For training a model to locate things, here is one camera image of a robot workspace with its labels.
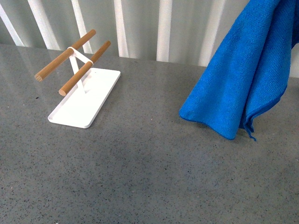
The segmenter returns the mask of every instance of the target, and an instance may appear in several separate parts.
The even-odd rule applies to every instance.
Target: white metal base
[[[91,68],[48,116],[52,123],[88,128],[115,83],[120,71]]]

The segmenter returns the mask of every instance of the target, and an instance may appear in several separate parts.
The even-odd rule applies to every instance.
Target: gray countertop
[[[121,77],[93,124],[50,123],[69,60],[0,45],[0,223],[299,222],[299,79],[226,140],[178,111],[204,67],[103,55]]]

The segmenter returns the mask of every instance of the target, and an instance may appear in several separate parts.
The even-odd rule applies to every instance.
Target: dowel end
[[[34,78],[36,78],[36,80],[39,81],[39,82],[41,82],[43,80],[43,78],[40,75],[38,75],[38,74],[36,74],[34,76]]]
[[[63,91],[62,89],[60,89],[58,92],[59,92],[59,94],[60,94],[61,96],[63,96],[63,97],[66,96],[66,92]]]

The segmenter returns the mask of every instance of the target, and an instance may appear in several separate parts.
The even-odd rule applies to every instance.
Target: wooden rod
[[[111,42],[106,41],[101,48],[92,56],[90,59],[93,63],[95,63],[99,57],[107,50],[107,48],[110,46]],[[69,81],[64,84],[63,87],[59,90],[59,94],[61,96],[66,96],[69,91],[77,84],[77,82],[83,77],[83,75],[93,66],[91,62],[87,62],[85,65],[83,65],[79,71],[73,75],[72,78],[70,78]]]
[[[78,50],[85,44],[90,38],[92,38],[96,34],[96,31],[92,29],[83,37],[81,37],[77,42],[75,42],[71,47]],[[40,70],[34,77],[37,81],[43,81],[52,71],[54,71],[59,65],[61,65],[66,59],[68,59],[74,53],[73,49],[68,48],[61,55],[55,58],[52,62],[50,62],[46,67]]]

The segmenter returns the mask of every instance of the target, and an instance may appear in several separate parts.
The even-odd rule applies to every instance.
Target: blue microfiber cloth
[[[299,41],[299,0],[251,0],[179,111],[232,140],[283,95]]]

